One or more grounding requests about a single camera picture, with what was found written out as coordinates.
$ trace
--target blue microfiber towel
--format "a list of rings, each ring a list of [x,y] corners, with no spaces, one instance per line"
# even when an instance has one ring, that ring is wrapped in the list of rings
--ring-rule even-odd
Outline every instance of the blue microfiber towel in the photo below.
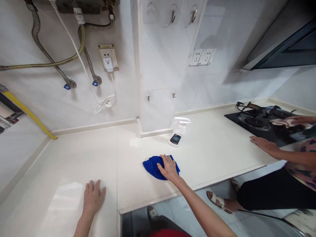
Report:
[[[150,173],[155,178],[160,179],[160,180],[167,180],[158,169],[157,163],[159,163],[162,166],[162,168],[165,167],[164,161],[160,156],[150,157],[149,160],[143,162],[143,166],[145,167],[145,170],[147,170],[147,172]],[[179,174],[180,169],[177,163],[175,163],[175,167],[177,169],[177,173]]]

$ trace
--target baseboard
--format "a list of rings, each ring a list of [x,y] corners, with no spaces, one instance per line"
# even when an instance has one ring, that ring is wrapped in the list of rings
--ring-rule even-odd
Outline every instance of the baseboard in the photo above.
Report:
[[[77,133],[77,132],[85,132],[90,130],[96,130],[101,128],[107,128],[107,127],[115,127],[120,125],[126,125],[131,123],[137,123],[137,120],[134,118],[131,119],[125,119],[115,122],[107,122],[107,123],[99,123],[94,125],[88,125],[88,126],[82,126],[82,127],[76,127],[76,128],[68,128],[68,129],[61,129],[53,131],[52,134],[55,136],[65,135],[65,134],[71,134],[71,133]]]
[[[309,110],[309,109],[305,109],[296,105],[292,105],[283,101],[279,101],[277,99],[273,99],[273,98],[269,98],[268,102],[271,102],[273,104],[277,104],[280,105],[281,107],[286,107],[290,110],[297,110],[298,113],[304,114],[306,116],[316,116],[316,112]]]
[[[36,158],[45,149],[45,147],[47,146],[50,140],[51,140],[50,137],[46,136],[46,138],[42,141],[42,143],[38,146],[38,148],[34,151],[34,153],[24,162],[24,164],[21,166],[19,171],[15,174],[15,176],[11,179],[11,181],[5,186],[5,188],[0,192],[0,206],[8,198],[9,194],[20,182],[23,175],[32,166]]]
[[[138,131],[140,134],[141,138],[147,138],[147,137],[154,137],[154,136],[159,136],[159,135],[164,135],[164,134],[169,134],[172,133],[173,129],[167,128],[167,129],[161,129],[161,130],[155,130],[151,132],[142,132],[142,127],[140,120],[137,119],[137,124],[138,124]]]
[[[263,98],[263,99],[253,99],[251,100],[252,103],[258,103],[258,102],[266,102],[268,101],[268,98]],[[211,107],[206,107],[202,109],[195,109],[195,110],[188,110],[188,111],[183,111],[183,112],[176,112],[176,116],[186,116],[186,115],[191,115],[191,114],[198,114],[198,113],[203,113],[203,112],[209,112],[213,110],[219,110],[219,109],[226,109],[226,108],[231,108],[235,107],[237,101],[234,103],[229,103],[229,104],[223,104],[223,105],[216,105],[216,106],[211,106]]]

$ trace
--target kitchen counter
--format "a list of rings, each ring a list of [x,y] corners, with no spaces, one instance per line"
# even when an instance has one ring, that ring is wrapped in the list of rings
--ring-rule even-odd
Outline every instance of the kitchen counter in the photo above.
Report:
[[[153,155],[173,155],[194,190],[275,162],[249,141],[250,132],[224,117],[234,112],[232,107],[187,115],[192,123],[178,148],[168,145],[170,134],[141,139],[136,123],[50,141],[0,207],[0,236],[72,236],[90,179],[107,187],[91,236],[119,236],[119,214],[180,195],[144,169],[142,162]]]

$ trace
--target bottle label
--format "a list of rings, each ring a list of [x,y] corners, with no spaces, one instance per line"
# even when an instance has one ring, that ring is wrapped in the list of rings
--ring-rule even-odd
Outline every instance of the bottle label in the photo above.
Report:
[[[170,139],[170,141],[171,143],[178,145],[180,139],[181,139],[181,136],[174,134],[172,138]]]

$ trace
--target white power cord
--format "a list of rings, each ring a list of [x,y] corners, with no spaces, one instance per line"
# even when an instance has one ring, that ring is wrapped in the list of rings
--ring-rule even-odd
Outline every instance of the white power cord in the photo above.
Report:
[[[86,67],[85,67],[85,65],[83,64],[83,61],[82,61],[82,59],[81,59],[81,57],[80,57],[80,54],[79,54],[78,49],[77,49],[77,46],[76,46],[75,42],[73,41],[73,38],[72,38],[72,36],[70,35],[70,33],[69,33],[67,27],[65,26],[65,23],[64,23],[63,19],[62,19],[62,18],[60,17],[60,15],[59,15],[59,12],[58,12],[58,9],[57,9],[57,6],[56,6],[56,0],[49,0],[49,1],[50,1],[50,3],[52,4],[53,8],[55,9],[55,12],[56,12],[58,18],[60,19],[61,23],[63,24],[65,30],[67,31],[67,34],[68,34],[69,38],[71,39],[71,42],[72,42],[72,44],[73,44],[73,46],[74,46],[74,48],[75,48],[75,50],[76,50],[76,53],[77,53],[77,55],[78,55],[78,58],[79,58],[79,60],[80,60],[80,62],[81,62],[81,64],[82,64],[82,67],[83,67],[84,71],[85,71],[87,80],[90,82],[90,79],[89,79],[89,76],[88,76]],[[92,85],[90,85],[90,86],[91,86],[91,89],[92,89],[92,91],[93,91],[93,93],[94,93],[94,95],[95,95],[95,97],[96,97],[96,99],[97,99],[97,101],[99,102],[99,105],[94,109],[94,112],[95,112],[95,113],[99,113],[99,112],[101,111],[103,105],[105,105],[106,107],[111,107],[111,106],[112,106],[111,103],[110,103],[110,100],[115,97],[115,86],[114,86],[113,74],[110,73],[110,75],[111,75],[111,79],[112,79],[114,94],[112,94],[112,95],[106,97],[103,102],[100,102],[100,101],[99,101],[99,98],[98,98],[98,96],[96,95],[96,93],[95,93],[95,91],[94,91]]]

